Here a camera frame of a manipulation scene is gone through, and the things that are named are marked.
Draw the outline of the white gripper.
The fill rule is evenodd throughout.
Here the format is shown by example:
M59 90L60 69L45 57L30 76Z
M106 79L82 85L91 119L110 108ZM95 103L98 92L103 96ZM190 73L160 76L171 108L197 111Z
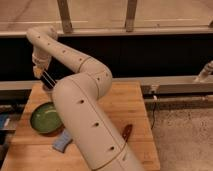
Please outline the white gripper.
M51 59L52 59L51 55L45 52L44 50L38 47L33 48L32 62L34 64L33 66L34 76L38 79L41 78L41 81L48 89L52 89L53 88L52 85L55 86L56 84L56 81L45 71L49 68ZM49 80L42 75L44 71Z

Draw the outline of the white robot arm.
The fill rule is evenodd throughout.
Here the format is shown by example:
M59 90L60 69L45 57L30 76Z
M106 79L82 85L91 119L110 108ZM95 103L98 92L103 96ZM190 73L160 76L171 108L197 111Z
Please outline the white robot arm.
M127 142L98 105L112 85L110 69L94 57L57 41L52 26L27 30L33 45L32 61L46 69L56 59L73 74L59 81L52 100L91 171L145 171Z

